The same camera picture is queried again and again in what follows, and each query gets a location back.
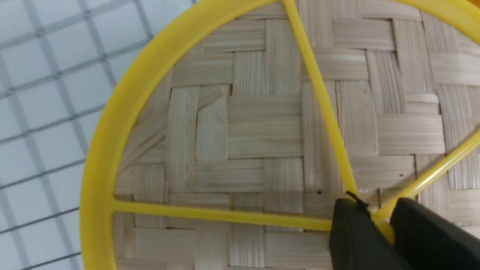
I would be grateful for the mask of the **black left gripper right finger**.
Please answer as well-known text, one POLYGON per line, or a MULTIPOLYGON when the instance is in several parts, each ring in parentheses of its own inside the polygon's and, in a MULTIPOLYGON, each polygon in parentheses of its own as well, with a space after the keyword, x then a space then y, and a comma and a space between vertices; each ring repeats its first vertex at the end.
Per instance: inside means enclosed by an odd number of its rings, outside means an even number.
POLYGON ((390 218, 394 248, 416 270, 478 270, 480 241, 427 207, 400 198, 390 218))

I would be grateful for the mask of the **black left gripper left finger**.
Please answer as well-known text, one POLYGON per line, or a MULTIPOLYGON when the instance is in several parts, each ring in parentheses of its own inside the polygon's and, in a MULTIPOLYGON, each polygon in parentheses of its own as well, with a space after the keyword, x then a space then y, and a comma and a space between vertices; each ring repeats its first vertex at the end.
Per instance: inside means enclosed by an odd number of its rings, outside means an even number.
POLYGON ((371 220, 368 204, 354 193, 335 201, 329 236, 334 270, 411 270, 371 220))

